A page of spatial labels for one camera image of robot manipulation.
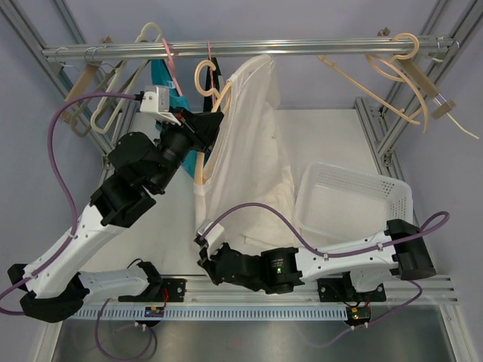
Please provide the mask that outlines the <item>teal blue t shirt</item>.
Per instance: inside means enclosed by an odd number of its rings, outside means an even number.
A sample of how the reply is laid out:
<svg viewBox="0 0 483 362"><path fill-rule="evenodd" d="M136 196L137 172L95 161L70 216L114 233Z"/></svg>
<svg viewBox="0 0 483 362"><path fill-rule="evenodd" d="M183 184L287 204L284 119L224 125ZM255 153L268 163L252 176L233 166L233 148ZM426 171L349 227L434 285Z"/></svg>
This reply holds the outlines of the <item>teal blue t shirt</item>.
<svg viewBox="0 0 483 362"><path fill-rule="evenodd" d="M187 110L191 110L187 99L184 96L179 95L174 81L168 71L168 67L164 60L152 60L151 64L151 80L153 85L160 85L167 87L170 91L170 106L173 108L183 107ZM193 179L195 175L195 165L197 159L197 152L190 151L186 156L185 161L182 164L183 169Z"/></svg>

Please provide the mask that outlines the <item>thick pink plastic hanger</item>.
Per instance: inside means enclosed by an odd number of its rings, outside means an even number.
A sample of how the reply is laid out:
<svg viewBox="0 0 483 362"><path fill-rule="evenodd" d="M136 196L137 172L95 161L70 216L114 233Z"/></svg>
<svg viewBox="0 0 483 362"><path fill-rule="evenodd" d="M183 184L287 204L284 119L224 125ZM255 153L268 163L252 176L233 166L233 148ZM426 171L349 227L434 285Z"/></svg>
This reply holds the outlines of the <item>thick pink plastic hanger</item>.
<svg viewBox="0 0 483 362"><path fill-rule="evenodd" d="M183 92L181 90L181 87L180 87L179 82L178 82L177 77L176 77L176 68L175 68L174 59L172 57L171 49L169 48L168 42L166 41L165 38L162 38L162 44L165 48L165 51L166 51L166 54L167 54L167 57L168 57L167 68L168 68L168 71L170 73L171 79L174 83L174 86L177 90L178 95L180 97L182 97Z"/></svg>

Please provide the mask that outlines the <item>cream white t shirt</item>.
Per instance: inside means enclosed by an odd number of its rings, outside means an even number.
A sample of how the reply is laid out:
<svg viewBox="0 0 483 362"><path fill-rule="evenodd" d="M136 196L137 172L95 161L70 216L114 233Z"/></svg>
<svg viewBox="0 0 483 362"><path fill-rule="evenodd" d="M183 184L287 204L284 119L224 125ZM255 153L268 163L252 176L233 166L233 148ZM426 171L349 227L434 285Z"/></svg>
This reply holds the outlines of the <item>cream white t shirt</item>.
<svg viewBox="0 0 483 362"><path fill-rule="evenodd" d="M245 61L215 93L223 114L209 156L195 165L195 226L228 209L221 224L231 245L268 250L296 247L294 179L276 109L280 92L275 59L267 54Z"/></svg>

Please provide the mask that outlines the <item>thin pink wire hanger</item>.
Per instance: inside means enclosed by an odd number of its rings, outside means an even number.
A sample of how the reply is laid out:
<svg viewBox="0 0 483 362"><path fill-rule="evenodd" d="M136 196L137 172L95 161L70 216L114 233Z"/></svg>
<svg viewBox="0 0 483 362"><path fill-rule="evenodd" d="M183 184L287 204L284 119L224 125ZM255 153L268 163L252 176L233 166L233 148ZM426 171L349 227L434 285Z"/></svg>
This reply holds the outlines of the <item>thin pink wire hanger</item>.
<svg viewBox="0 0 483 362"><path fill-rule="evenodd" d="M208 47L208 60L212 63L213 60L212 60L212 53L211 53L211 43L209 41L207 41L207 47ZM208 90L210 89L216 90L216 87L214 85L214 72L213 72L212 66L208 66L207 79L209 80L209 86L210 86ZM211 105L213 106L217 100L215 93L211 93L210 98L211 98Z"/></svg>

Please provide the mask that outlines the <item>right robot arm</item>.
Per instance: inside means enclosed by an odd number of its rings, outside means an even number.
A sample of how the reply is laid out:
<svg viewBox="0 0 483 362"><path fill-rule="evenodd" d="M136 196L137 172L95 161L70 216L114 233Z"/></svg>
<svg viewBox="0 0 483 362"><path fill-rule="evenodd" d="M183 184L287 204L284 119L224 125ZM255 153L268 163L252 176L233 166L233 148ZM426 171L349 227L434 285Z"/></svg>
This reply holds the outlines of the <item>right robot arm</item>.
<svg viewBox="0 0 483 362"><path fill-rule="evenodd" d="M334 247L316 255L303 247L281 247L257 255L232 249L221 225L208 224L194 242L199 247L198 265L213 284L234 284L267 294L293 292L295 287L326 276L347 274L341 290L359 299L384 281L399 278L417 281L435 275L435 267L419 229L402 219L387 222L374 235Z"/></svg>

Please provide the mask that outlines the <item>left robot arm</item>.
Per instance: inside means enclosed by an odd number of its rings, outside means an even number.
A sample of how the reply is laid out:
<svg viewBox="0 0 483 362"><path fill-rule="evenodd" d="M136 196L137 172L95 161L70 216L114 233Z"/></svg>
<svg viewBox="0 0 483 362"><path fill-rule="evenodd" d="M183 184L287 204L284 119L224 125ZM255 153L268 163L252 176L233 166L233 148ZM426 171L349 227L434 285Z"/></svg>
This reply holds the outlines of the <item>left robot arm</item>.
<svg viewBox="0 0 483 362"><path fill-rule="evenodd" d="M113 174L93 193L74 224L41 257L14 264L8 276L24 290L20 315L48 323L73 316L84 305L117 299L151 302L162 295L163 280L151 262L130 268L86 272L81 268L105 244L130 228L155 206L191 151L214 144L224 114L171 109L174 120L162 126L159 141L142 132L121 137L108 159Z"/></svg>

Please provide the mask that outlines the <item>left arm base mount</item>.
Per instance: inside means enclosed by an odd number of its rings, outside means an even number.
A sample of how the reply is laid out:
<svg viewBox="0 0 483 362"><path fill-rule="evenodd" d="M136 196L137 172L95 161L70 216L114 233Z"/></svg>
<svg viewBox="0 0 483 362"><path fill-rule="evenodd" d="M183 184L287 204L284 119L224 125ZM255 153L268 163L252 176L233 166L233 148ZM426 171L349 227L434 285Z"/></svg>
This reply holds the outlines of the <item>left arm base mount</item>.
<svg viewBox="0 0 483 362"><path fill-rule="evenodd" d="M119 302L183 302L186 292L186 279L162 278L137 296L120 296Z"/></svg>

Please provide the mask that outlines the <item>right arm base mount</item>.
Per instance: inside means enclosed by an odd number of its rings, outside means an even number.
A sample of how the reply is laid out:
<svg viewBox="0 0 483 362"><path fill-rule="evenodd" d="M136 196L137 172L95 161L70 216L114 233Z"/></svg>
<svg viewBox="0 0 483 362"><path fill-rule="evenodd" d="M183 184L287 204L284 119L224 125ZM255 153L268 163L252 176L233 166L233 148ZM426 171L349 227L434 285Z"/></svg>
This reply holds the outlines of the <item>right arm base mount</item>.
<svg viewBox="0 0 483 362"><path fill-rule="evenodd" d="M357 303L386 301L386 293L382 284L369 292L357 292L354 286L344 278L318 279L317 291L320 302L341 302L355 305Z"/></svg>

